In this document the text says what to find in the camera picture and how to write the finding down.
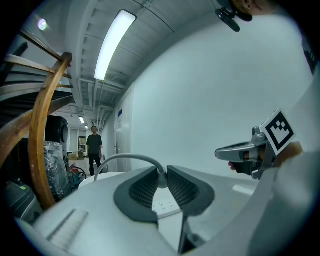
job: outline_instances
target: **plastic wrap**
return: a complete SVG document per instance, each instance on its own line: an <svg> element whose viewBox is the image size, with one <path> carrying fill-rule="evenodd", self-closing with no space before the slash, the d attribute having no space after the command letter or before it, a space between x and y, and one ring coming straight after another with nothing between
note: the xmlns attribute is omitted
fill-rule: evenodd
<svg viewBox="0 0 320 256"><path fill-rule="evenodd" d="M44 142L44 163L50 189L56 201L71 193L62 145L58 142Z"/></svg>

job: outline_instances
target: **black speaker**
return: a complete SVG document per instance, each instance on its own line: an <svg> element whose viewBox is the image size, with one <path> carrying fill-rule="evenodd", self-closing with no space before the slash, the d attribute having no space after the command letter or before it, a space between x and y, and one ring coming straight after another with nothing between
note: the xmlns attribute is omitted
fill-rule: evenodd
<svg viewBox="0 0 320 256"><path fill-rule="evenodd" d="M45 126L45 140L59 142L62 145L63 160L66 169L69 168L67 154L68 121L61 116L49 115Z"/></svg>

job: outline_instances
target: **white panel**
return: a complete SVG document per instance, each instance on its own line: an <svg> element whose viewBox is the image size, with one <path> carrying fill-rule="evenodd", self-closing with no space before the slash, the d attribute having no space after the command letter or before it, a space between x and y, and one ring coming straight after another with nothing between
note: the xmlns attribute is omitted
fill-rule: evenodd
<svg viewBox="0 0 320 256"><path fill-rule="evenodd" d="M116 111L113 111L110 117L108 117L101 133L102 154L105 155L105 158L109 158L115 154L115 116ZM108 163L108 166L111 172L117 171L116 161L111 161Z"/></svg>
<svg viewBox="0 0 320 256"><path fill-rule="evenodd" d="M114 130L116 131L115 139L118 142L119 154L131 153L133 88L134 86L125 93L115 111ZM131 171L130 159L117 159L116 164L118 172Z"/></svg>
<svg viewBox="0 0 320 256"><path fill-rule="evenodd" d="M68 139L66 141L66 151L70 152L70 133L71 133L71 129L68 127Z"/></svg>
<svg viewBox="0 0 320 256"><path fill-rule="evenodd" d="M316 67L314 80L299 102L288 114L290 125L297 134L296 141L301 143L304 152L320 148L320 65Z"/></svg>
<svg viewBox="0 0 320 256"><path fill-rule="evenodd" d="M78 130L70 130L70 151L78 151Z"/></svg>
<svg viewBox="0 0 320 256"><path fill-rule="evenodd" d="M176 33L175 38L184 39L138 77L133 153L163 166L248 177L230 171L215 150L249 140L252 127L277 108L288 113L312 75L291 20L267 15L254 17L254 22L237 21L239 33L220 21L212 24L212 16L198 20L207 27L189 35L186 29L185 35ZM145 166L132 162L133 170Z"/></svg>

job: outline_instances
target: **black t-shirt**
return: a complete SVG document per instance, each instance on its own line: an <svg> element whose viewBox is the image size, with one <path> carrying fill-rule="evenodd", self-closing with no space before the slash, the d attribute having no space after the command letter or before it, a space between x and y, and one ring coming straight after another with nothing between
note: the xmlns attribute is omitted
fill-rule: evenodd
<svg viewBox="0 0 320 256"><path fill-rule="evenodd" d="M102 139L100 135L90 135L86 141L86 144L89 146L88 154L99 154L100 146L102 145Z"/></svg>

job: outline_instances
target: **doorway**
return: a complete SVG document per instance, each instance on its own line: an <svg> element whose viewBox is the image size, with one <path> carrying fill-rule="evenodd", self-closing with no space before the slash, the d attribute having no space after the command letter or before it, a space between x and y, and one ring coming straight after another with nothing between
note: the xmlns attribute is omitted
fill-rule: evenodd
<svg viewBox="0 0 320 256"><path fill-rule="evenodd" d="M131 153L133 88L134 84L115 108L114 150L116 154ZM115 165L118 172L131 171L130 159L116 159Z"/></svg>

